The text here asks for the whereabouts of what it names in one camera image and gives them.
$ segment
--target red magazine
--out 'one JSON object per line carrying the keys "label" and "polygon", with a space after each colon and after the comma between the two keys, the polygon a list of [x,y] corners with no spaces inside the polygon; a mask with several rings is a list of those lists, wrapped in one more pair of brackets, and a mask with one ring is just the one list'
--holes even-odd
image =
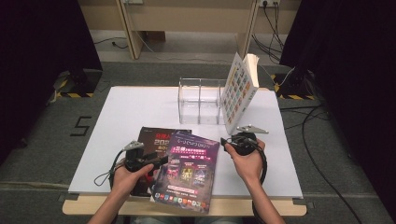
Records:
{"label": "red magazine", "polygon": [[172,134],[163,165],[152,188],[153,200],[209,213],[219,142],[190,133]]}

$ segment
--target white table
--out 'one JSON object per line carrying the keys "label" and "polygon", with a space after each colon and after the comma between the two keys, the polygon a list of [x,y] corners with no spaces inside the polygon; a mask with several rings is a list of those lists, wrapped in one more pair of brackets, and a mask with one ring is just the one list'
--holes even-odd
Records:
{"label": "white table", "polygon": [[[276,95],[273,91],[261,90],[256,93],[240,121],[241,126],[248,124],[269,131],[268,134],[257,134],[257,137],[266,144],[268,172],[263,184],[266,192],[273,199],[275,205],[280,204],[277,208],[283,206],[282,202],[288,204],[285,205],[288,207],[285,209],[286,212],[279,211],[282,216],[304,215],[305,205],[292,203],[292,199],[302,199],[303,194],[291,159]],[[92,199],[93,197],[99,198],[95,198],[95,202],[92,203],[96,205],[86,211],[78,209],[78,200],[66,201],[64,204],[66,214],[93,214],[96,211],[95,209],[109,193],[110,187],[108,181],[103,186],[97,187],[93,180],[109,170],[117,153],[131,140],[137,139],[142,126],[192,129],[193,134],[218,141],[221,137],[229,137],[224,125],[180,124],[178,122],[177,88],[113,87],[107,96],[69,188],[70,193],[79,193],[80,199],[85,200],[82,204],[89,204],[90,196]],[[249,209],[238,209],[238,205],[234,203],[230,205],[225,202],[217,202],[220,199],[241,200],[240,206],[248,206]],[[223,151],[222,147],[218,154],[213,200],[215,203],[212,204],[209,215],[252,215],[248,190],[236,173],[230,156]],[[154,205],[151,206],[151,204],[154,203],[134,197],[125,204],[125,207],[135,203],[140,205],[144,203],[145,206],[132,210],[123,208],[120,213],[124,212],[128,215],[164,215],[165,213],[171,216],[181,213],[180,209],[170,209],[169,211],[166,208],[168,206],[161,210],[153,209]],[[298,212],[292,213],[290,209],[293,208],[298,208]]]}

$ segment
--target clear acrylic box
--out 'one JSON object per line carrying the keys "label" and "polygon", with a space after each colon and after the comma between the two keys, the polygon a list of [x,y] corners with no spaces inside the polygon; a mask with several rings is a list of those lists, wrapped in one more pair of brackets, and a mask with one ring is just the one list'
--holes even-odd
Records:
{"label": "clear acrylic box", "polygon": [[181,78],[178,85],[179,122],[224,124],[220,96],[226,79]]}

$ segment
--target yellow black tape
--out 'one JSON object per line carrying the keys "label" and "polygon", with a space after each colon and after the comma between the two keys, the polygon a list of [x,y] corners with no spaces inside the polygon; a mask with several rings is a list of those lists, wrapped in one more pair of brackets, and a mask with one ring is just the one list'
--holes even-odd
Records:
{"label": "yellow black tape", "polygon": [[281,99],[292,99],[292,100],[315,100],[312,95],[278,95]]}
{"label": "yellow black tape", "polygon": [[283,83],[280,84],[277,83],[276,75],[271,75],[271,79],[274,81],[274,89],[275,89],[276,97],[279,97],[281,99],[292,99],[292,100],[315,100],[314,96],[308,93],[309,90],[307,90],[305,94],[302,94],[301,92],[296,92],[293,89],[288,89],[287,87],[283,87],[281,85]]}
{"label": "yellow black tape", "polygon": [[58,92],[58,97],[71,97],[71,98],[93,97],[93,93]]}

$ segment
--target black curtain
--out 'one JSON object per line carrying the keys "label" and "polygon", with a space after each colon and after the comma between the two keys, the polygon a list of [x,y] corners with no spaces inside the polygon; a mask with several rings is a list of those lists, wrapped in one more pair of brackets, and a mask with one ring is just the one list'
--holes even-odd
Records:
{"label": "black curtain", "polygon": [[315,73],[351,154],[396,221],[395,8],[303,0],[280,63]]}
{"label": "black curtain", "polygon": [[102,65],[77,0],[2,1],[0,39],[3,162],[28,134],[62,72]]}

